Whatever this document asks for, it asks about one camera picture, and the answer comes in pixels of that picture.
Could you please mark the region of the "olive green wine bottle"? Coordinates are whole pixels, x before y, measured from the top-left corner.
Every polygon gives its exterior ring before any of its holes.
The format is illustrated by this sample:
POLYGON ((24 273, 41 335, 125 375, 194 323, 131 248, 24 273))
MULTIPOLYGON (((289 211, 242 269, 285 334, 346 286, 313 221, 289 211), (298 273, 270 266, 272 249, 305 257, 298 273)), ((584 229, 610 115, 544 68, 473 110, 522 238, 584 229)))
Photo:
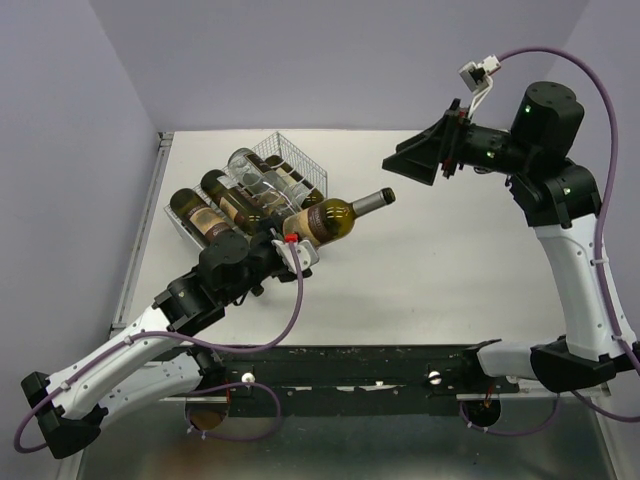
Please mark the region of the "olive green wine bottle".
POLYGON ((208 171, 201 189, 245 234, 254 235, 264 218, 264 210, 222 170, 208 171))

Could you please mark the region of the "tall clear glass bottle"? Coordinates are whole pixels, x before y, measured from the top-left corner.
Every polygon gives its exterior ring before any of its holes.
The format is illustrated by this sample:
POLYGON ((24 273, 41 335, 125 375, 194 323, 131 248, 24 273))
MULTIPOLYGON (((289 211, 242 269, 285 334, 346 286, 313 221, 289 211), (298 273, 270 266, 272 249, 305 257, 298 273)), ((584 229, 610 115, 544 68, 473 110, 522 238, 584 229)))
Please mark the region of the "tall clear glass bottle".
POLYGON ((287 218, 303 208, 284 178, 248 148, 236 150, 227 162, 231 177, 247 190, 270 216, 287 218))

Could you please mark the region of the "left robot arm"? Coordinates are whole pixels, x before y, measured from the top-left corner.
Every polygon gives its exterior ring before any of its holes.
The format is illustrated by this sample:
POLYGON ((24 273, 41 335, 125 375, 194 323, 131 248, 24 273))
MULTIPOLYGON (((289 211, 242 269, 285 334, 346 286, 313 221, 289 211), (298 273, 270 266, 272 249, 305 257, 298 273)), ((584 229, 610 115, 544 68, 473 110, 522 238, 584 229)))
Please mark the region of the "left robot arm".
POLYGON ((213 238, 185 275, 173 280, 143 313, 106 343, 52 374, 33 372, 21 382, 31 407, 14 435, 14 448, 36 452, 21 442, 26 425, 35 420, 44 438, 41 448, 56 459, 83 450, 102 427, 147 402, 173 394, 214 393, 220 368, 207 360, 180 356, 174 365, 144 371, 143 366, 182 342, 216 352, 231 347, 197 339, 222 319, 228 305, 259 287, 269 277, 296 281, 319 260, 318 249, 296 234, 262 232, 252 239, 232 231, 213 238))

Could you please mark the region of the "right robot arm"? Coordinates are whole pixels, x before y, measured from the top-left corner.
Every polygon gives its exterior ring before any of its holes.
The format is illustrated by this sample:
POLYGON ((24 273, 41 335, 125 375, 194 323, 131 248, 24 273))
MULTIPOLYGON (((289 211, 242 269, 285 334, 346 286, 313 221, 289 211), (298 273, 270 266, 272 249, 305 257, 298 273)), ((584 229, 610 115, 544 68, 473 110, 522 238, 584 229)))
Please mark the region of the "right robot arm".
POLYGON ((507 131, 473 123, 458 100, 423 132, 401 142, 384 170, 425 185, 458 168, 500 173, 551 266, 566 332, 546 344, 481 346, 460 367, 460 379, 480 392, 496 377, 539 381, 564 393, 586 389, 629 371, 639 356, 635 333, 617 297, 596 238, 604 206, 591 172, 568 157, 584 108, 568 87, 530 84, 507 131))

